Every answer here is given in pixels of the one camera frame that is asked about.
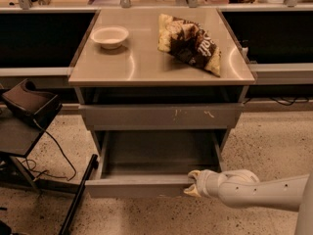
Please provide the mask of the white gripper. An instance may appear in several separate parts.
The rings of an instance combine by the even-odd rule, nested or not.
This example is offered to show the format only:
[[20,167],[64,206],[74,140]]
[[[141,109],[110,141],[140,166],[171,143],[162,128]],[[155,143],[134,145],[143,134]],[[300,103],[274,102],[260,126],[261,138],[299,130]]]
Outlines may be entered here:
[[192,170],[188,173],[190,179],[196,180],[196,185],[192,184],[184,190],[188,196],[216,197],[218,193],[218,174],[211,170]]

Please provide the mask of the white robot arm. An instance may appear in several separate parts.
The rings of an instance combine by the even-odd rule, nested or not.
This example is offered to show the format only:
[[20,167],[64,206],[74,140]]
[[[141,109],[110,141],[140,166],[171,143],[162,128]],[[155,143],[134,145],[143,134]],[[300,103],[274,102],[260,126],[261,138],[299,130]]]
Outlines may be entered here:
[[261,182],[246,169],[192,170],[184,193],[215,197],[230,208],[262,207],[298,212],[294,235],[313,235],[313,173]]

